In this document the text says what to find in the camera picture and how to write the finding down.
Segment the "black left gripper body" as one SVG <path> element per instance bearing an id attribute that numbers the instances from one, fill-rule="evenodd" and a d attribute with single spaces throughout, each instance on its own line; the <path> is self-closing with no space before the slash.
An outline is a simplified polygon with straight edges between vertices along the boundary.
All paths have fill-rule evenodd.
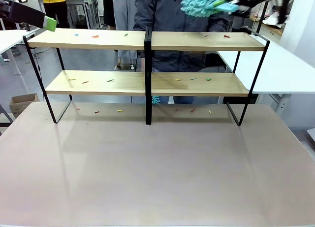
<path id="1" fill-rule="evenodd" d="M 9 0 L 0 0 L 0 17 L 7 18 L 10 13 L 10 2 Z"/>

